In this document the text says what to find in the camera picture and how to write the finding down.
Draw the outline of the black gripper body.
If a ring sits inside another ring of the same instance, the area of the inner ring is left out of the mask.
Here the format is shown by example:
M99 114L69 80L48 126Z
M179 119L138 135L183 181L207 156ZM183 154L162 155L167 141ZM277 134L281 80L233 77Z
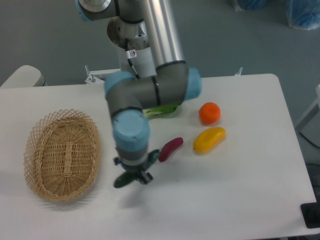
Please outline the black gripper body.
M127 172L140 175L141 172L145 172L147 170L148 158L142 157L138 159L125 159L117 157L117 163L120 164Z

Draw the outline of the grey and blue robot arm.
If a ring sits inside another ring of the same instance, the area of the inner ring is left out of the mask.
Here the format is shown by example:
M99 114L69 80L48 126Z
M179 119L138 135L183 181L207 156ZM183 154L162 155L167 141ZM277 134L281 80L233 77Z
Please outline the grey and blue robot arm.
M126 52L150 48L155 75L120 70L104 82L118 153L113 161L124 169L113 185L146 185L153 179L148 169L160 152L148 151L150 126L143 110L197 98L201 76L186 64L169 0L77 0L75 5L85 21L118 20L114 32L123 39Z

